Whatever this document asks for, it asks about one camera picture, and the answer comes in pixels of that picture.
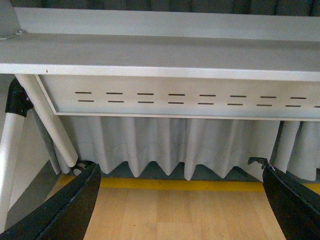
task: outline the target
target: metal panel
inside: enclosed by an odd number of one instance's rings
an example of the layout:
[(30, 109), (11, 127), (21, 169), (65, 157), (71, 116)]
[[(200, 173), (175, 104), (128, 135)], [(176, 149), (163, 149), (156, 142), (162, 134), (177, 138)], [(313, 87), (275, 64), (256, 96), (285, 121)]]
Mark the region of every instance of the metal panel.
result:
[(41, 75), (58, 115), (320, 118), (320, 82)]
[(320, 41), (317, 17), (14, 9), (22, 29), (29, 33)]
[(27, 33), (0, 48), (3, 73), (320, 80), (320, 42)]

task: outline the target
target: yellow stripe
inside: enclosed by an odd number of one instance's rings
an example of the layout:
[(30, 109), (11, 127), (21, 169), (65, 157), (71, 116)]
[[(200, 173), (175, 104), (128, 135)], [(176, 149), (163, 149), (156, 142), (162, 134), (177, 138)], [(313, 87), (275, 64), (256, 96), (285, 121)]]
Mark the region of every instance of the yellow stripe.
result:
[[(74, 176), (62, 175), (58, 184), (66, 185)], [(306, 187), (320, 193), (320, 184), (308, 183)], [(155, 189), (155, 190), (185, 190), (185, 191), (226, 191), (226, 192), (264, 192), (262, 182), (243, 181), (186, 181), (137, 178), (109, 178), (101, 179), (101, 188), (115, 189)]]

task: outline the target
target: wooden floor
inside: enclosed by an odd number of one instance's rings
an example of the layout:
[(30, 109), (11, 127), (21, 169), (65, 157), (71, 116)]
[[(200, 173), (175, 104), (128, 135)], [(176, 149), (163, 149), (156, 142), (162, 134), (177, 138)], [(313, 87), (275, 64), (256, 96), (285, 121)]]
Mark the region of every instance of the wooden floor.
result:
[[(57, 183), (55, 193), (63, 185)], [(264, 192), (101, 187), (85, 240), (285, 240)]]

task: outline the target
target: curtain fold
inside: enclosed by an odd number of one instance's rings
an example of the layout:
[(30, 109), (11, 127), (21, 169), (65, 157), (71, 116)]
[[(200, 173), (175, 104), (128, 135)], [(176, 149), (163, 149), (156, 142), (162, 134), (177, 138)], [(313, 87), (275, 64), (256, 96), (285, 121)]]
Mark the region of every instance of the curtain fold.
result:
[(138, 177), (150, 162), (170, 175), (179, 162), (190, 180), (202, 164), (224, 178), (238, 166), (257, 179), (261, 167), (249, 157), (270, 159), (279, 121), (63, 116), (62, 122), (83, 160), (108, 174), (128, 162)]

